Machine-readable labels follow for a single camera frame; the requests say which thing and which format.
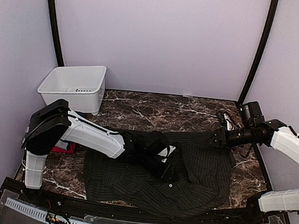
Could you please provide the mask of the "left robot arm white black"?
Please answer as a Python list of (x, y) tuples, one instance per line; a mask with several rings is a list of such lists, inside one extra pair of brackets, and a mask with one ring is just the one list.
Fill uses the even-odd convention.
[(168, 157), (176, 147), (159, 131), (138, 135), (115, 132), (83, 118), (69, 108), (67, 100), (56, 100), (32, 114), (23, 139), (26, 196), (35, 204), (46, 201), (41, 189), (46, 157), (54, 147), (76, 143), (103, 153), (111, 159), (139, 164), (164, 182), (176, 182), (178, 175)]

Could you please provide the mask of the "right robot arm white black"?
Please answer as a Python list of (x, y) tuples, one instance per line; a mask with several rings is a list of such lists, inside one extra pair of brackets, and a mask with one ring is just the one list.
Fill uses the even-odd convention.
[[(255, 101), (240, 105), (239, 112), (244, 126), (233, 130), (222, 126), (207, 139), (209, 145), (232, 148), (243, 144), (264, 144), (299, 164), (299, 134), (292, 126), (277, 119), (266, 121), (259, 103)], [(299, 213), (299, 189), (260, 192), (248, 199), (247, 206), (240, 213), (240, 219), (245, 224), (253, 223), (261, 212)]]

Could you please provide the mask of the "black clothes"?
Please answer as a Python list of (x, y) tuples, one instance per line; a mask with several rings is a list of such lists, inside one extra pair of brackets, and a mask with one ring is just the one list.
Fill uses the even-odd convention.
[(176, 149), (168, 158), (179, 177), (163, 182), (136, 164), (88, 149), (83, 181), (90, 201), (123, 200), (160, 217), (187, 219), (223, 205), (229, 198), (233, 157), (206, 144), (208, 132), (167, 132)]

